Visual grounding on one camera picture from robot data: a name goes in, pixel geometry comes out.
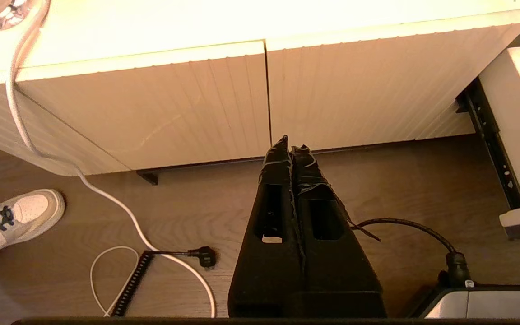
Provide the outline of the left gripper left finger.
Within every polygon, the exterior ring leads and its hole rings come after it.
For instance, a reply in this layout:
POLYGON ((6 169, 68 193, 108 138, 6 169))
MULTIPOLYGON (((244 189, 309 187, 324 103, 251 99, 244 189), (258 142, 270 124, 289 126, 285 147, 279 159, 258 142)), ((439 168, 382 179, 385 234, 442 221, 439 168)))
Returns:
POLYGON ((269 148, 227 299, 230 317, 281 317, 303 281, 293 195, 293 161, 284 135, 269 148))

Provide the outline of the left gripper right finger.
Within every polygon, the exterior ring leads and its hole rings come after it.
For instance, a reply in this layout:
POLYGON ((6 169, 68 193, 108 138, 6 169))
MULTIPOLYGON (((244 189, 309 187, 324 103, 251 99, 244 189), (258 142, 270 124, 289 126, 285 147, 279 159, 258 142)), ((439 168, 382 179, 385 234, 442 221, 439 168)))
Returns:
POLYGON ((348 213, 307 146, 293 146, 295 208, 307 317, 387 317, 382 286, 350 228, 348 213))

